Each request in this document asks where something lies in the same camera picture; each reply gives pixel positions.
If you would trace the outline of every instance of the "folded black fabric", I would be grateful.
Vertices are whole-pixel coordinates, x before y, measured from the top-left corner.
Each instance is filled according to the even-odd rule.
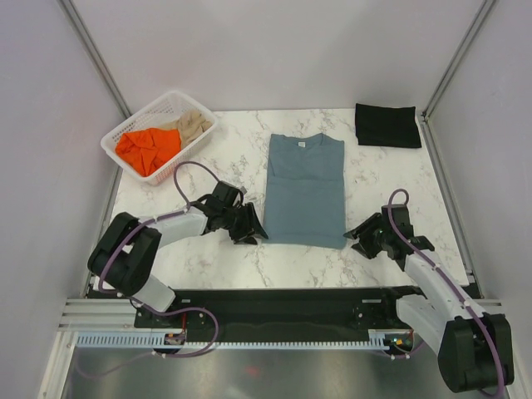
[[[355,132],[359,145],[421,148],[416,108],[383,108],[357,104]]]

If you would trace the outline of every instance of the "plastic basket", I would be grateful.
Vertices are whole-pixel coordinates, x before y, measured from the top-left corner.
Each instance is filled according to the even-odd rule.
[[[185,112],[194,109],[199,110],[204,115],[205,119],[212,122],[213,125],[151,175],[146,177],[139,175],[136,170],[116,154],[116,145],[124,133],[129,131],[141,131],[148,129],[149,127],[157,127],[163,123],[179,119]],[[185,160],[189,160],[192,156],[197,154],[199,150],[205,147],[210,139],[211,133],[217,127],[218,119],[211,111],[180,91],[169,91],[107,133],[101,139],[101,148],[103,148],[125,172],[133,176],[135,180],[150,185],[158,185],[172,174],[176,165]]]

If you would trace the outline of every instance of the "clothing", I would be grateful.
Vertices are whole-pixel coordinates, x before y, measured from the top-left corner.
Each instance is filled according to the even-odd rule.
[[[382,108],[357,104],[355,132],[359,145],[421,148],[416,108]]]
[[[124,133],[115,152],[143,177],[149,176],[181,150],[176,129],[163,131],[151,127],[144,131]]]
[[[264,202],[265,243],[346,245],[343,141],[272,135]]]
[[[180,133],[181,149],[183,149],[200,137],[212,125],[212,122],[207,121],[201,112],[191,110],[185,112],[177,121],[168,122],[157,127],[163,131],[177,129]]]

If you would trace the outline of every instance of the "white wall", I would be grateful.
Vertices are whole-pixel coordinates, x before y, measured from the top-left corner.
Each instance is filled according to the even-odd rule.
[[[532,367],[532,2],[498,2],[432,122],[481,287]]]
[[[481,0],[74,0],[131,109],[423,107]]]
[[[111,180],[121,117],[55,0],[0,2],[0,397],[37,395]]]

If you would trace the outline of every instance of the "white marble surface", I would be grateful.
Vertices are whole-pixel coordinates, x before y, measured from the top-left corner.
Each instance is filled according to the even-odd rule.
[[[272,133],[308,137],[323,132],[345,141],[347,229],[380,210],[390,193],[403,187],[417,234],[435,245],[451,274],[463,285],[466,272],[426,148],[403,150],[358,146],[354,110],[217,112],[220,128],[193,159],[220,179],[248,190],[262,220],[268,143]],[[211,192],[214,180],[201,168],[180,169],[179,181],[191,200]],[[171,178],[160,186],[139,185],[123,174],[113,216],[127,211],[154,215],[184,206]],[[413,284],[384,253],[368,260],[352,250],[300,245],[233,245],[226,231],[182,240],[160,249],[153,274],[172,288],[376,287]]]

